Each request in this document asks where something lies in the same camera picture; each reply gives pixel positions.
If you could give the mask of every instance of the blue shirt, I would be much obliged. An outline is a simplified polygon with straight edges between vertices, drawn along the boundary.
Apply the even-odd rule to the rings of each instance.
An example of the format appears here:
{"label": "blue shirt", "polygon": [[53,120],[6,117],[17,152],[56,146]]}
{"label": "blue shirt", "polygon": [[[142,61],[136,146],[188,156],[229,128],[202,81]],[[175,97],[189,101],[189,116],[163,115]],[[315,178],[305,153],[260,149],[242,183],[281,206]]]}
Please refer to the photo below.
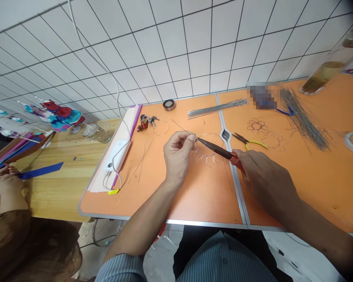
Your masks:
{"label": "blue shirt", "polygon": [[[142,263],[140,257],[127,254],[113,257],[102,265],[95,282],[147,281]],[[258,257],[221,231],[202,244],[176,281],[277,282]]]}

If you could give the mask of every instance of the black pants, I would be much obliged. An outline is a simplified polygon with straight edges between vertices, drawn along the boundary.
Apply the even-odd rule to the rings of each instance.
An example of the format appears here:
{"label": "black pants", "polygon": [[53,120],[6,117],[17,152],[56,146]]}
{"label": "black pants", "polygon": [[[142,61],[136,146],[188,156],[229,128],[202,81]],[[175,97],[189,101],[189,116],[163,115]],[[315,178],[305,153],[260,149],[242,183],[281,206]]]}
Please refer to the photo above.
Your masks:
{"label": "black pants", "polygon": [[276,260],[268,248],[263,232],[257,230],[235,230],[203,226],[184,226],[182,240],[174,255],[174,275],[177,279],[190,258],[202,244],[219,231],[225,232],[252,251],[270,270],[277,281],[293,282],[292,278],[277,268]]}

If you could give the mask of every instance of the yellow-handled pliers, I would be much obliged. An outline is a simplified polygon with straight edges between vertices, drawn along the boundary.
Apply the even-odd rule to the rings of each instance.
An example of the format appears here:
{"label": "yellow-handled pliers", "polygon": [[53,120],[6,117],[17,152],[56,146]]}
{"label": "yellow-handled pliers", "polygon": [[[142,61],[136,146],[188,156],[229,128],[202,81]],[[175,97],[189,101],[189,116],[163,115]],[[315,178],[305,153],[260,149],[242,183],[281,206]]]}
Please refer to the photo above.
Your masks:
{"label": "yellow-handled pliers", "polygon": [[237,138],[238,140],[240,140],[240,141],[242,141],[242,142],[244,143],[244,145],[245,145],[247,151],[249,150],[249,148],[248,148],[248,146],[247,146],[247,143],[259,144],[259,145],[263,146],[265,149],[268,150],[268,147],[267,147],[266,145],[264,145],[263,143],[258,142],[258,141],[251,141],[251,140],[249,141],[249,140],[247,140],[245,137],[239,135],[238,133],[236,133],[236,132],[234,132],[234,133],[235,133],[235,134],[233,134],[233,136],[234,136],[235,138]]}

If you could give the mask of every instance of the orange tabletop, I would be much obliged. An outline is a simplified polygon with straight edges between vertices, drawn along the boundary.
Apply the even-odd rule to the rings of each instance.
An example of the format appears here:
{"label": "orange tabletop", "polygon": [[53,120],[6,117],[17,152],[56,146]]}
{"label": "orange tabletop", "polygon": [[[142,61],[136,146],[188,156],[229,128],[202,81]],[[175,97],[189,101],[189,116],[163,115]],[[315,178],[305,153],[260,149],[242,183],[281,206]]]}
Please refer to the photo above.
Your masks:
{"label": "orange tabletop", "polygon": [[[132,145],[120,172],[122,189],[116,195],[91,193],[87,190],[80,202],[80,213],[118,219],[132,216],[165,179],[166,166],[162,148],[175,131],[181,131],[182,127],[197,136],[220,134],[222,126],[218,112],[196,119],[187,118],[189,110],[215,105],[216,96],[210,95],[178,100],[176,108],[170,112],[165,111],[162,104],[144,106],[141,114],[156,116],[165,121],[156,121],[157,127],[154,128],[158,135],[164,135],[155,135],[153,128],[134,132]],[[246,225],[242,225],[237,193],[228,160],[225,159],[222,164],[216,162],[209,168],[205,160],[195,162],[191,158],[189,175],[171,206],[167,215],[168,222],[246,228]]]}
{"label": "orange tabletop", "polygon": [[[353,232],[353,153],[346,148],[343,138],[353,131],[353,76],[340,74],[315,96],[298,92],[305,80],[284,83],[294,89],[313,124],[327,131],[330,151],[319,151],[310,140],[294,132],[290,118],[275,110],[257,110],[252,105],[224,110],[226,128],[248,140],[261,141],[264,133],[254,134],[247,129],[253,118],[263,120],[268,130],[283,137],[283,148],[269,150],[249,144],[250,149],[261,151],[287,168],[299,196],[332,223],[346,232]],[[240,90],[218,95],[220,103],[246,98]],[[232,138],[231,147],[245,150],[244,144]],[[243,205],[246,206],[248,228],[266,229],[281,225],[266,214],[250,197],[242,180]]]}

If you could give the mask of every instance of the yellow tag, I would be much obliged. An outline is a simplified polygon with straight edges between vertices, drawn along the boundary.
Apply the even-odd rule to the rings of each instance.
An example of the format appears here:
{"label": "yellow tag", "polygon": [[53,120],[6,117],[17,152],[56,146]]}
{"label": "yellow tag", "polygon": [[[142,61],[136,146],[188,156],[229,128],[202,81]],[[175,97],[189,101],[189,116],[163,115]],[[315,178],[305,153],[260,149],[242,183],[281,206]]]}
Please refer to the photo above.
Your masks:
{"label": "yellow tag", "polygon": [[108,191],[107,194],[108,194],[108,195],[114,195],[114,194],[116,194],[116,193],[118,193],[118,192],[119,192],[119,189],[116,189],[116,190]]}

